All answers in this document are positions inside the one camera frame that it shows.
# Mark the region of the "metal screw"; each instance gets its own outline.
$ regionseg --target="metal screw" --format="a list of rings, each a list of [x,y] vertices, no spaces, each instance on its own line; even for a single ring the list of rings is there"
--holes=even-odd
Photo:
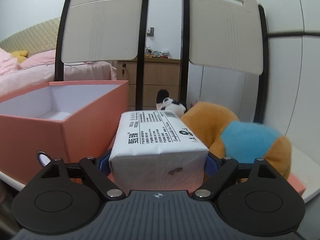
[[[122,190],[114,188],[114,189],[108,190],[107,195],[109,197],[120,197],[122,193],[123,193]]]
[[[198,189],[196,192],[195,192],[195,195],[197,197],[209,197],[211,195],[211,192],[207,189]]]

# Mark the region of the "wrapped tissue pack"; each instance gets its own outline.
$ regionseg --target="wrapped tissue pack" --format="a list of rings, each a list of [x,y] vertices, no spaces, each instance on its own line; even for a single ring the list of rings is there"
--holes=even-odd
[[[114,182],[130,190],[197,189],[207,147],[171,111],[123,113],[109,159]]]

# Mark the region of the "wooden cabinet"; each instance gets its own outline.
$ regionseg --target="wooden cabinet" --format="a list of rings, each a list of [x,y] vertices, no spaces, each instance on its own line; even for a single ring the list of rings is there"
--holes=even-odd
[[[117,63],[117,79],[129,81],[129,110],[135,109],[137,61]],[[156,97],[160,89],[167,89],[174,100],[179,97],[180,60],[146,58],[144,65],[143,108],[156,109]]]

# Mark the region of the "yellow plush toy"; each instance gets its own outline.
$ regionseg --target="yellow plush toy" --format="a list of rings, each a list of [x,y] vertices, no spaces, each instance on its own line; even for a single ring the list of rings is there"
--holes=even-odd
[[[199,102],[181,120],[219,158],[239,163],[265,158],[286,179],[291,167],[291,144],[279,132],[261,124],[240,122],[228,108]]]
[[[21,63],[27,59],[26,57],[28,55],[28,52],[26,50],[17,50],[17,51],[11,52],[11,55],[13,57],[16,57],[18,59],[18,62]]]

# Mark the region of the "open box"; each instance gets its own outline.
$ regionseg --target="open box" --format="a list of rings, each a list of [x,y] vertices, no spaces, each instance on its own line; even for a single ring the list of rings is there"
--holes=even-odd
[[[97,157],[127,108],[127,81],[49,82],[0,97],[0,170],[26,184],[42,168],[38,151]]]

